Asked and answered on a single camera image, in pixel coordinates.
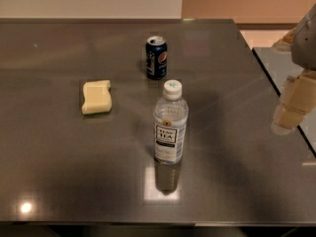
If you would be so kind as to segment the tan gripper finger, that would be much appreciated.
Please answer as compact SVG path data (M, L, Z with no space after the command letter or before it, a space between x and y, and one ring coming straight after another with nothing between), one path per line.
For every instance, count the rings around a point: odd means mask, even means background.
M290 30L281 39L277 40L273 47L275 48L290 48L293 40L295 29Z
M287 135L316 108L316 71L303 70L298 76L288 76L276 107L272 131Z

